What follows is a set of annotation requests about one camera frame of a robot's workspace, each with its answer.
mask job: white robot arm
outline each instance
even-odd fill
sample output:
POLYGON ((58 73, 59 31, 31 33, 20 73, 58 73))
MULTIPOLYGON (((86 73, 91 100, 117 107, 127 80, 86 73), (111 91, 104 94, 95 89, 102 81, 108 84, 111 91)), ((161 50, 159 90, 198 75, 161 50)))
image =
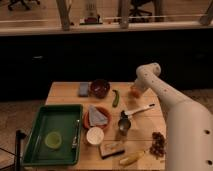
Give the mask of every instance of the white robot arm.
POLYGON ((213 115, 157 76, 159 64, 139 66, 135 86, 151 88, 167 105, 166 171, 213 170, 213 115))

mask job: green tray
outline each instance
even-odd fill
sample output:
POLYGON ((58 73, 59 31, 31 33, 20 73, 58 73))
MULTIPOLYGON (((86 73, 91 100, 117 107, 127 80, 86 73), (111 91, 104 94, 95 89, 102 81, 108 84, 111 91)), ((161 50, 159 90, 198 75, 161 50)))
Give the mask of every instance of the green tray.
POLYGON ((74 165, 78 162, 80 133, 82 127, 82 105, 46 105, 37 113, 22 166, 74 165), (80 120, 78 146, 72 149, 76 120, 80 120), (47 147, 44 139, 49 132, 60 132, 62 144, 54 150, 47 147))

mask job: red bowl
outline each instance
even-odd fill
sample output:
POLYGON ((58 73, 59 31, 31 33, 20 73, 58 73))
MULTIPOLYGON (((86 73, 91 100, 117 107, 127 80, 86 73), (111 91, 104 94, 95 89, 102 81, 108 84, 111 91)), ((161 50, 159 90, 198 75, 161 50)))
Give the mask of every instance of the red bowl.
POLYGON ((104 98, 108 94, 110 84, 104 79, 94 80, 90 85, 90 92, 97 98, 104 98))
MULTIPOLYGON (((108 118, 108 123, 107 124, 105 124, 105 125, 96 125, 96 126, 101 128, 101 129, 103 129, 103 130, 106 130, 109 127, 109 123, 111 122, 111 119, 112 119, 111 115, 108 112, 108 110, 103 108, 103 107, 98 106, 98 107, 96 107, 96 109, 108 118)), ((91 128, 91 126, 89 124, 89 111, 87 111, 83 115, 83 126, 86 129, 91 128)))

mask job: wall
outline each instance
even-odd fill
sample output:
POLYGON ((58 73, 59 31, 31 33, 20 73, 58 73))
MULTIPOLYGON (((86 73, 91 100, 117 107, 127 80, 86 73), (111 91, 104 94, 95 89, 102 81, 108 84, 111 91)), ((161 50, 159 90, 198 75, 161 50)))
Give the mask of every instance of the wall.
POLYGON ((158 62, 178 89, 212 88, 212 29, 0 37, 0 99, 45 98, 52 81, 134 81, 158 62))

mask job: metal cup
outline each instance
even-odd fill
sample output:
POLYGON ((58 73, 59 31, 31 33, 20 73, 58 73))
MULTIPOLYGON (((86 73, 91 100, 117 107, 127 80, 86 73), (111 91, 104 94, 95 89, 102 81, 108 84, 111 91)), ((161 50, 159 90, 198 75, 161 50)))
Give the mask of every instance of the metal cup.
POLYGON ((131 127, 131 122, 128 118, 121 118, 118 121, 118 128, 121 135, 126 136, 130 127, 131 127))

